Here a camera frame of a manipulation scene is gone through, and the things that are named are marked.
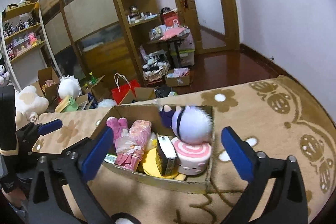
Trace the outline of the person's left hand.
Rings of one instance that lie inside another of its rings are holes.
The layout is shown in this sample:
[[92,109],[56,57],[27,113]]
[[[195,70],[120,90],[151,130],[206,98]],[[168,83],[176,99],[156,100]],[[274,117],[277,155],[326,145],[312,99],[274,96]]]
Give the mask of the person's left hand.
[[20,188],[15,188],[9,193],[6,193],[3,189],[1,191],[9,203],[18,209],[22,207],[22,202],[26,200],[26,196]]

